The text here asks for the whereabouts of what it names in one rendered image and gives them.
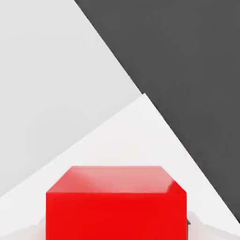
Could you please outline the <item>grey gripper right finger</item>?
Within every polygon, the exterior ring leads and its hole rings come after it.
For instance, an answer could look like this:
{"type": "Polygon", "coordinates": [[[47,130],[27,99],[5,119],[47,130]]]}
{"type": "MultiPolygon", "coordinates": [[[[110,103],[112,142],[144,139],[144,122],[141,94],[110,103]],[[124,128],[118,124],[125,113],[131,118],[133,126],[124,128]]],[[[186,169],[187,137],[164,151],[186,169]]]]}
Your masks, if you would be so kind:
{"type": "Polygon", "coordinates": [[[193,212],[187,212],[188,240],[228,240],[226,233],[200,221],[193,212]]]}

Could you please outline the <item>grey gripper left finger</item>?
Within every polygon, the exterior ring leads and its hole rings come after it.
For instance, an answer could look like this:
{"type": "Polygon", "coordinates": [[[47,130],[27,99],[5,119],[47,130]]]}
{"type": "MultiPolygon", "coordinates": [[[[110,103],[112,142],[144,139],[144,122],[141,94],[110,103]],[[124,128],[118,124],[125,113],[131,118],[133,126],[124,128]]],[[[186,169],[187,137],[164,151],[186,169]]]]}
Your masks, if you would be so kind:
{"type": "Polygon", "coordinates": [[[45,217],[38,224],[17,231],[13,240],[46,240],[45,217]]]}

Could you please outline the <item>small red cube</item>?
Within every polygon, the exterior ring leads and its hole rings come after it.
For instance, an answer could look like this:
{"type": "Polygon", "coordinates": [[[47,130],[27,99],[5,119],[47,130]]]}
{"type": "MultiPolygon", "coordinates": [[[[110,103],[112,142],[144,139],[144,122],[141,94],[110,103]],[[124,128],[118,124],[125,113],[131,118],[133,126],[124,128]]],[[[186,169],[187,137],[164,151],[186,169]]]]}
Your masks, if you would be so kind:
{"type": "Polygon", "coordinates": [[[45,220],[46,240],[188,240],[187,193],[160,166],[72,166],[45,220]]]}

